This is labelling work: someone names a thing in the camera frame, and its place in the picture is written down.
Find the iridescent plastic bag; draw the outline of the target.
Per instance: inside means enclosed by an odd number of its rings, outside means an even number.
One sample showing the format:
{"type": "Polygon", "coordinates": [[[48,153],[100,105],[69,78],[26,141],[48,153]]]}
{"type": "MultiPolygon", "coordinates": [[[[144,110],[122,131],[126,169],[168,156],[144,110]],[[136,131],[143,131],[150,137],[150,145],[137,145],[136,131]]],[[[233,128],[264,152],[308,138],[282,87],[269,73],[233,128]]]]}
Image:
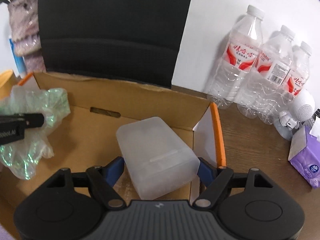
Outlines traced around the iridescent plastic bag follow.
{"type": "Polygon", "coordinates": [[[53,157],[48,135],[70,112],[63,88],[14,86],[1,100],[1,163],[17,178],[31,179],[40,159],[53,157]]]}

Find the translucent plastic box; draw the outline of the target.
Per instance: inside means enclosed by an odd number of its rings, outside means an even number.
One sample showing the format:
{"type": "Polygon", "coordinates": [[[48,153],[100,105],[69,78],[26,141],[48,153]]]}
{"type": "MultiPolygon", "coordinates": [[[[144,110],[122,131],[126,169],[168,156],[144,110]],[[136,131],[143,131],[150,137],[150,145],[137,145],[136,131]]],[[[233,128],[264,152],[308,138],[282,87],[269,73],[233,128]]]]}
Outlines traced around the translucent plastic box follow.
{"type": "Polygon", "coordinates": [[[190,183],[200,161],[159,117],[120,126],[117,141],[140,199],[153,200],[190,183]]]}

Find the red cardboard pumpkin box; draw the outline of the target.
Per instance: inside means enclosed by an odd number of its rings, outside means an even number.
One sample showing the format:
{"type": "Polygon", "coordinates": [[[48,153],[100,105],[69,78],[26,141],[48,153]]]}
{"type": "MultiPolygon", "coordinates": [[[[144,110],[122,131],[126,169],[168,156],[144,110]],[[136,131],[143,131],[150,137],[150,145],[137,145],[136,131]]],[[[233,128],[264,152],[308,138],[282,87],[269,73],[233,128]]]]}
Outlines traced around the red cardboard pumpkin box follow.
{"type": "Polygon", "coordinates": [[[71,113],[48,138],[54,156],[40,160],[31,180],[1,168],[1,239],[19,238],[13,220],[16,206],[58,169],[82,172],[119,156],[116,131],[122,125],[158,116],[197,156],[215,166],[226,164],[219,112],[203,98],[135,82],[58,73],[29,74],[19,85],[64,88],[71,113]]]}

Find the yellow ceramic mug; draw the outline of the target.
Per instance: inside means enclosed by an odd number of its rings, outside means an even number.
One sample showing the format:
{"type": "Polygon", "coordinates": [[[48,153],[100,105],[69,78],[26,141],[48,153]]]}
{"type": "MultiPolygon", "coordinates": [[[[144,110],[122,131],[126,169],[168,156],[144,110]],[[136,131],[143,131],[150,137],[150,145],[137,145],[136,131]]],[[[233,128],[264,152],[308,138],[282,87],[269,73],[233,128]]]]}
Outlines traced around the yellow ceramic mug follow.
{"type": "Polygon", "coordinates": [[[11,89],[17,84],[16,76],[12,69],[1,72],[0,74],[0,99],[10,95],[11,89]]]}

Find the blue white tube box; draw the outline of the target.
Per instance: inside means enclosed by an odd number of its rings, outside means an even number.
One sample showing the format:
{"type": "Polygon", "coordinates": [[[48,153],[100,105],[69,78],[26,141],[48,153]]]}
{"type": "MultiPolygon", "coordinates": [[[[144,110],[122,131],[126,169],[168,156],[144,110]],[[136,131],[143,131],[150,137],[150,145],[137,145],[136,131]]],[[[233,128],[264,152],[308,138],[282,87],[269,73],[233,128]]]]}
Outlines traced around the blue white tube box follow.
{"type": "Polygon", "coordinates": [[[10,43],[10,47],[11,47],[11,51],[12,51],[12,55],[14,57],[14,61],[16,63],[16,67],[19,73],[19,76],[21,79],[24,79],[27,75],[27,69],[24,63],[24,59],[21,56],[17,56],[15,53],[15,46],[14,43],[12,41],[11,36],[9,36],[9,43],[10,43]]]}

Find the purple tissue pack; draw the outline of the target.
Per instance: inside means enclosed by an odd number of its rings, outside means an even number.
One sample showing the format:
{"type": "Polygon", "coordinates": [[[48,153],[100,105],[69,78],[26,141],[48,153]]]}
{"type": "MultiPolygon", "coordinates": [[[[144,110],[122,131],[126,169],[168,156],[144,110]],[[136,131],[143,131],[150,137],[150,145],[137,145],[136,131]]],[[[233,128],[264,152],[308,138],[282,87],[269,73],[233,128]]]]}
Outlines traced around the purple tissue pack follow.
{"type": "Polygon", "coordinates": [[[316,189],[319,188],[319,141],[310,130],[303,126],[293,135],[287,160],[316,189]]]}

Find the purple textured vase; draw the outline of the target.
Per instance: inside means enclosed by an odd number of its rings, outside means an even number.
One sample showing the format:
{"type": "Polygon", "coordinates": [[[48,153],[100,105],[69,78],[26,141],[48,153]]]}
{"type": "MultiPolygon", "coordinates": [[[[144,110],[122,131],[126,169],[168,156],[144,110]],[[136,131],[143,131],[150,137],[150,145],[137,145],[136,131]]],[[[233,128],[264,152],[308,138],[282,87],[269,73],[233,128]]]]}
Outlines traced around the purple textured vase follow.
{"type": "Polygon", "coordinates": [[[14,53],[22,57],[27,72],[45,72],[40,40],[38,0],[14,0],[8,5],[14,53]]]}

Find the white robot speaker figure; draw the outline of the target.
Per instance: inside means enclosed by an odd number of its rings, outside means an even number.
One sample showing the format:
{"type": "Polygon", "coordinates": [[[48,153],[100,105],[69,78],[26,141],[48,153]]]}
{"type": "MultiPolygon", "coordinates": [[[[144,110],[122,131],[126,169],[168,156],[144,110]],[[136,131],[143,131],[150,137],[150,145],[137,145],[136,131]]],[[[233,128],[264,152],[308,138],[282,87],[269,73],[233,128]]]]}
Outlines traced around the white robot speaker figure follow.
{"type": "Polygon", "coordinates": [[[315,100],[308,91],[302,91],[286,110],[279,113],[279,118],[273,125],[285,140],[291,141],[293,130],[297,130],[301,122],[310,119],[314,112],[315,100]]]}

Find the left clear water bottle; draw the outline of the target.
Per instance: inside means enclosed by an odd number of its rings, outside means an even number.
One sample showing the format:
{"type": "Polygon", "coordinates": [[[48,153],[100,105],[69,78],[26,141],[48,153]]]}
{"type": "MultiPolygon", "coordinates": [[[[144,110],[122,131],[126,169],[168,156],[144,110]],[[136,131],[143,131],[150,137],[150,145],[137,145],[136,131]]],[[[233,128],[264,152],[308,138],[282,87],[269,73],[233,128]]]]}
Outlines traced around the left clear water bottle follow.
{"type": "Polygon", "coordinates": [[[207,95],[208,100],[220,109],[226,109],[234,102],[260,53],[263,44],[263,19],[264,13],[249,5],[246,15],[229,33],[207,95]]]}

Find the clear water bottle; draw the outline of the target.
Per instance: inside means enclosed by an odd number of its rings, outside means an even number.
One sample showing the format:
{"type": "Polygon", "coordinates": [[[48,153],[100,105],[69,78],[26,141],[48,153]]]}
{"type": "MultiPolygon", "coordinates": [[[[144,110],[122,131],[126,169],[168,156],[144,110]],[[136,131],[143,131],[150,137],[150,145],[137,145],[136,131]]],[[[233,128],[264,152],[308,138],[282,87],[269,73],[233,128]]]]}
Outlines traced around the clear water bottle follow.
{"type": "Polygon", "coordinates": [[[260,53],[263,44],[263,19],[264,13],[249,5],[246,15],[229,33],[207,95],[208,100],[220,109],[226,109],[234,102],[260,53]]]}
{"type": "Polygon", "coordinates": [[[280,112],[287,111],[309,78],[311,54],[311,47],[304,41],[299,47],[293,47],[291,70],[276,90],[267,109],[259,114],[262,122],[271,125],[280,118],[280,112]]]}
{"type": "Polygon", "coordinates": [[[273,123],[278,89],[288,75],[293,60],[293,32],[285,25],[277,35],[261,47],[245,83],[236,97],[237,108],[248,118],[258,117],[265,124],[273,123]]]}

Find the right clear water bottle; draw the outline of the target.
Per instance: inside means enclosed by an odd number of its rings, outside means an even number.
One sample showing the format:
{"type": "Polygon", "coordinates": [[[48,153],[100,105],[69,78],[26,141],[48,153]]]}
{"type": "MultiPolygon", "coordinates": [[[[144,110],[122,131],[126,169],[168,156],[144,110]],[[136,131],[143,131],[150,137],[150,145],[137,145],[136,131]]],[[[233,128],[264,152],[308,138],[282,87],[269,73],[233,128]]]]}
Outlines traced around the right clear water bottle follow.
{"type": "Polygon", "coordinates": [[[262,122],[271,125],[280,118],[280,112],[287,111],[309,78],[311,54],[311,47],[304,41],[299,47],[293,47],[291,70],[276,90],[267,109],[259,114],[262,122]]]}

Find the black paper shopping bag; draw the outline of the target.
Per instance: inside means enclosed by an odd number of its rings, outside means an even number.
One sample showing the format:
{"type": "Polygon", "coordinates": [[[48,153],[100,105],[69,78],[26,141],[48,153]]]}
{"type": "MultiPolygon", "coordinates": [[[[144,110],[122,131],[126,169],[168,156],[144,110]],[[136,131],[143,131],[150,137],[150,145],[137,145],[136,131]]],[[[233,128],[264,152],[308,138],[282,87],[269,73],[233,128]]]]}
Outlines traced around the black paper shopping bag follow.
{"type": "Polygon", "coordinates": [[[49,72],[170,87],[191,0],[38,0],[49,72]]]}

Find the middle clear water bottle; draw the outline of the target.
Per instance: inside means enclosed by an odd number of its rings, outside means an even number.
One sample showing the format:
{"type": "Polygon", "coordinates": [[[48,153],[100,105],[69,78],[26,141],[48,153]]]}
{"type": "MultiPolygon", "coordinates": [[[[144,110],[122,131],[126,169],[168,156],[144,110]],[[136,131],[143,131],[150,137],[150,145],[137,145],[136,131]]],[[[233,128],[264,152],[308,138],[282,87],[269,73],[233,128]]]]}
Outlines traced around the middle clear water bottle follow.
{"type": "Polygon", "coordinates": [[[248,118],[258,117],[265,124],[273,123],[278,89],[288,75],[293,60],[293,32],[285,25],[277,35],[261,47],[245,83],[236,97],[237,108],[248,118]]]}

